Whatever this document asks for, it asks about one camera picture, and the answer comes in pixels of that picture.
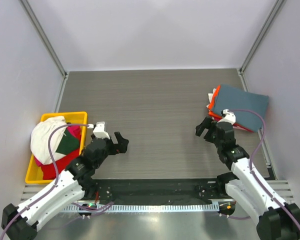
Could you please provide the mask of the blue-grey t shirt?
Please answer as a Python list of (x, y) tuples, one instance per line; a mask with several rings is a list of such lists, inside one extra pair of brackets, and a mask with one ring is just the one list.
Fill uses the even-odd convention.
[(220, 116), (223, 110), (232, 110), (235, 114), (235, 123), (237, 125), (252, 132), (258, 132), (263, 126), (262, 121), (248, 111), (253, 111), (264, 118), (268, 104), (269, 97), (267, 95), (255, 94), (231, 85), (221, 84), (212, 110)]

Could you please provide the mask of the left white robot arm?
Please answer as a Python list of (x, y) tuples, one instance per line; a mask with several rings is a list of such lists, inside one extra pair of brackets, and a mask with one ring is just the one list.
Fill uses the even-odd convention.
[(79, 156), (56, 175), (49, 185), (28, 200), (15, 206), (7, 205), (2, 212), (1, 238), (33, 240), (38, 231), (55, 215), (78, 200), (92, 199), (98, 191), (92, 179), (108, 156), (124, 154), (129, 140), (115, 132), (116, 143), (110, 137), (94, 137)]

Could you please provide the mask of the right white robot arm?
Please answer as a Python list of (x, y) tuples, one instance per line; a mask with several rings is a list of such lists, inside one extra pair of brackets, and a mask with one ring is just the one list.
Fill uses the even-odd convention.
[(300, 240), (300, 208), (288, 203), (261, 176), (251, 157), (236, 143), (234, 117), (216, 121), (205, 117), (195, 128), (196, 136), (215, 145), (229, 172), (217, 176), (216, 194), (233, 198), (256, 225), (261, 240)]

